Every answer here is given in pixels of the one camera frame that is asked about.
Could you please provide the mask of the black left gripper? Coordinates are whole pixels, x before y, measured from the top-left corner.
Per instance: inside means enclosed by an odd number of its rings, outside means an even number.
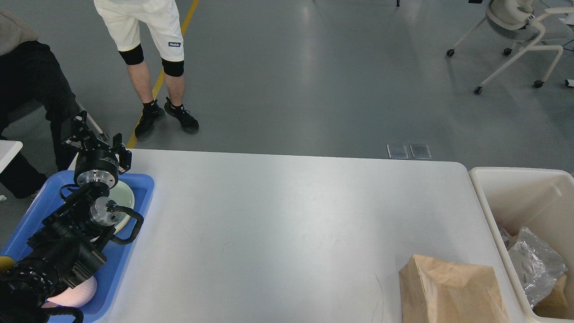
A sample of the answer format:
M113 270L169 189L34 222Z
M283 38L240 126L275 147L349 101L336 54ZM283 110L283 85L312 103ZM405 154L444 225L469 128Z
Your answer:
M74 183L83 186L100 182L113 188L118 176L131 170L132 152L126 149L121 133L113 137L109 149L88 126L89 117L88 112L80 112L62 123L62 145L80 151L74 166Z

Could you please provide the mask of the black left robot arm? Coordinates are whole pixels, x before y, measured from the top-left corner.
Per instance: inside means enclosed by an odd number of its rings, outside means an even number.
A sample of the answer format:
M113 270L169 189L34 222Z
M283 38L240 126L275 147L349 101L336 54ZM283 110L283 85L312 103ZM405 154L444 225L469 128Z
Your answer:
M31 253L1 274L1 321L47 323L55 315L71 315L82 323L76 306L45 308L46 300L65 288L77 288L107 262L107 243L135 241L144 217L109 197L118 177L131 168L132 153L122 141L100 140L82 111L63 123L62 141L77 149L74 186L64 204L43 219L43 227L27 240Z

